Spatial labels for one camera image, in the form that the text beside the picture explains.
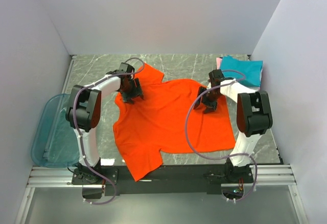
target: turquoise towel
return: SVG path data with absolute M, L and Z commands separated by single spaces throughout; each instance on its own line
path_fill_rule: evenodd
M 223 57 L 220 69 L 223 70 L 236 70 L 246 76 L 245 80 L 240 81 L 240 84 L 247 87 L 260 87 L 261 71 L 263 61 L 241 61 L 234 59 L 231 56 Z M 233 72 L 224 72 L 225 77 L 240 78 L 241 75 Z

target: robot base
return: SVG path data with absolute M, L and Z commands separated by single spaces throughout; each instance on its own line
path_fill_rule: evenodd
M 206 192 L 207 194 L 222 194 L 221 184 L 238 183 L 242 178 L 244 183 L 253 183 L 253 175 L 249 165 L 234 167 L 230 161 L 226 164 L 206 165 L 167 165 L 150 172 L 138 182 L 135 182 L 126 166 L 101 166 L 101 172 L 116 184 L 118 195 L 138 193 L 188 193 Z M 78 177 L 80 171 L 75 169 L 72 185 L 92 185 L 94 183 Z M 103 188 L 85 188 L 83 197 L 99 199 Z M 113 195 L 113 187 L 106 183 L 105 196 Z

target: t-shirt sleeve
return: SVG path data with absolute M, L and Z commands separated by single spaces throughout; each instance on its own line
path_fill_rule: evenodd
M 162 164 L 159 149 L 151 146 L 126 143 L 118 149 L 136 182 Z
M 164 73 L 153 68 L 152 66 L 145 64 L 144 70 L 135 75 L 135 78 L 139 79 L 141 87 L 147 84 L 158 84 L 162 82 Z

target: orange t-shirt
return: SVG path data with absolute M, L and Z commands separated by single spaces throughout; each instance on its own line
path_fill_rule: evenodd
M 120 109 L 113 125 L 117 148 L 136 181 L 162 164 L 159 151 L 190 153 L 184 133 L 187 112 L 197 97 L 200 83 L 191 79 L 162 82 L 164 74 L 146 64 L 139 78 L 144 94 L 134 104 L 124 103 L 118 94 Z M 199 152 L 228 150 L 235 146 L 226 98 L 218 100 L 217 110 L 203 114 L 204 105 L 192 110 L 188 132 Z

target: gray floor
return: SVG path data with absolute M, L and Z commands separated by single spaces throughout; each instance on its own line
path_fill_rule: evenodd
M 208 73 L 216 67 L 216 58 L 221 54 L 155 54 L 155 55 L 78 55 L 74 56 L 72 70 L 68 77 L 65 93 L 70 93 L 74 85 L 87 85 L 100 78 L 109 71 L 116 70 L 120 63 L 129 57 L 140 57 L 147 64 L 157 68 L 165 74 L 164 81 L 191 78 L 207 85 Z M 247 55 L 232 55 L 239 60 L 248 60 Z M 130 62 L 137 69 L 141 66 L 137 61 Z M 102 115 L 97 127 L 97 143 L 102 163 L 106 165 L 124 165 L 114 142 L 112 126 L 119 117 L 119 109 L 114 104 L 116 94 L 109 95 L 102 100 Z M 236 125 L 236 104 L 227 100 L 229 116 L 235 138 L 238 135 Z M 210 156 L 223 156 L 230 154 L 228 151 L 204 153 Z M 208 161 L 192 153 L 168 154 L 161 152 L 163 163 L 174 164 L 212 164 L 223 161 Z M 254 158 L 257 163 L 280 163 L 278 151 L 271 130 L 259 140 L 254 149 Z
M 205 193 L 118 196 L 103 206 L 83 203 L 81 189 L 36 188 L 26 224 L 296 224 L 287 186 L 257 187 L 246 200 L 233 203 Z

